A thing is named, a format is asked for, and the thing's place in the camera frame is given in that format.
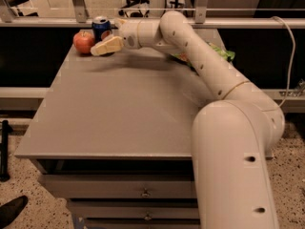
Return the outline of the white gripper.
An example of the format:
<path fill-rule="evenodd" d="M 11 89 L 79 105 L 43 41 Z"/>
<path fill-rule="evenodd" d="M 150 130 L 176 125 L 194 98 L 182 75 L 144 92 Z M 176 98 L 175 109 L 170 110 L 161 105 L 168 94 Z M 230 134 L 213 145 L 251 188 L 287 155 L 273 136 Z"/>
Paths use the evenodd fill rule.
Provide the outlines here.
<path fill-rule="evenodd" d="M 104 55 L 113 52 L 119 52 L 125 46 L 128 49 L 139 49 L 138 27 L 139 20 L 125 20 L 121 18 L 114 19 L 114 25 L 119 30 L 120 36 L 114 36 L 111 39 L 98 42 L 91 47 L 91 54 L 94 56 Z"/>

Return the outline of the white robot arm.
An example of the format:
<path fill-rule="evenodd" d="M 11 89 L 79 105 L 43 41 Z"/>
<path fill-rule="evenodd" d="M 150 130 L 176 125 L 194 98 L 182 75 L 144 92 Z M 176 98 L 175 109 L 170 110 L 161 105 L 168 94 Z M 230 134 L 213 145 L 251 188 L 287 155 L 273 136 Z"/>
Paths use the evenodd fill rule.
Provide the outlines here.
<path fill-rule="evenodd" d="M 179 11 L 159 19 L 115 22 L 91 48 L 94 55 L 123 48 L 183 52 L 213 94 L 196 115 L 192 161 L 201 229 L 279 229 L 265 155 L 282 137 L 280 107 L 225 61 Z"/>

